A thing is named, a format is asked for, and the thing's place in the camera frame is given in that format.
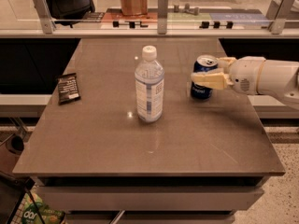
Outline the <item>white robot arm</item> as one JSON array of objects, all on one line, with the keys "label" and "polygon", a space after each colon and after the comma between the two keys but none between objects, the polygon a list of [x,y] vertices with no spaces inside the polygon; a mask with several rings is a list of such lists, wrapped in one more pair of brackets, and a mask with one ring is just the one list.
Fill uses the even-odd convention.
[{"label": "white robot arm", "polygon": [[214,90],[268,95],[299,109],[299,62],[246,56],[218,58],[218,65],[211,71],[193,72],[192,82]]}]

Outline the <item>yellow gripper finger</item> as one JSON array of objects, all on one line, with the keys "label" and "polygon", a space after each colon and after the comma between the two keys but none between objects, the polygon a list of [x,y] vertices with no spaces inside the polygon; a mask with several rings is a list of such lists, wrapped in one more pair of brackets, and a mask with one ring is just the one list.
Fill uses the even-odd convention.
[{"label": "yellow gripper finger", "polygon": [[230,66],[236,61],[236,57],[220,57],[217,61],[218,67],[222,69],[225,74],[228,74]]},{"label": "yellow gripper finger", "polygon": [[214,90],[225,90],[225,89],[232,88],[234,86],[234,82],[230,79],[230,76],[223,72],[192,73],[191,80],[196,85],[204,86]]}]

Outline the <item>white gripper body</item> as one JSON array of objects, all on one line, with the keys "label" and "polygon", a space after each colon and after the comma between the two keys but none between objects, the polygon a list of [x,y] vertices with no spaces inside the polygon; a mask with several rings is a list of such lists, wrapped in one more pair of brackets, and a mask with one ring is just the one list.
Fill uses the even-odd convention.
[{"label": "white gripper body", "polygon": [[232,89],[238,93],[255,95],[258,77],[265,61],[264,57],[247,56],[233,62],[229,69]]}]

